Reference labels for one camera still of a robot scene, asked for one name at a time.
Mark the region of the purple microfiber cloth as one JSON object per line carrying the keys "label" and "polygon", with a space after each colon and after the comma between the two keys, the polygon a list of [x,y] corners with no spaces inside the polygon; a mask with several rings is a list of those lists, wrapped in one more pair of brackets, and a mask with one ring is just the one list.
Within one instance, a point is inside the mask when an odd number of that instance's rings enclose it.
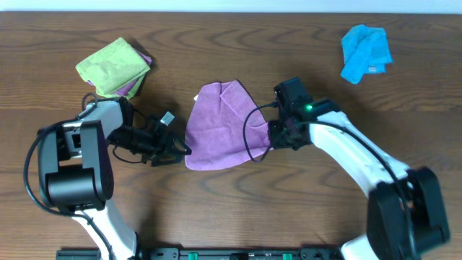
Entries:
{"label": "purple microfiber cloth", "polygon": [[186,126],[190,170],[223,170],[262,155],[270,145],[268,123],[237,80],[204,85]]}

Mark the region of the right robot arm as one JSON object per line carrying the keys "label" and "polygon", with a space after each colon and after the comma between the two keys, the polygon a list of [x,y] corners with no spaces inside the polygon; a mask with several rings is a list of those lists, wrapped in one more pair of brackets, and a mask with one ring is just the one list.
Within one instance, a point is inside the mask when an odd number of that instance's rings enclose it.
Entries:
{"label": "right robot arm", "polygon": [[330,155],[367,197],[366,233],[339,249],[343,259],[420,259],[450,241],[440,183],[362,134],[329,99],[314,100],[299,78],[274,88],[279,117],[269,124],[274,149],[312,144]]}

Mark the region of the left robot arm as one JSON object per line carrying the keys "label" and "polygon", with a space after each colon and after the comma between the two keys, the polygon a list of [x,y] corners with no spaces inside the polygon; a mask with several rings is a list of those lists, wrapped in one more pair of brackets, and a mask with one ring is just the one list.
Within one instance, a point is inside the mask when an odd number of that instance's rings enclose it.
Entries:
{"label": "left robot arm", "polygon": [[40,196],[54,214],[77,221],[98,246],[90,259],[149,259],[138,235],[123,220],[113,201],[110,156],[122,148],[152,167],[179,163],[192,153],[169,129],[175,118],[148,116],[133,125],[135,107],[124,97],[83,99],[74,119],[41,129],[32,150],[38,154]]}

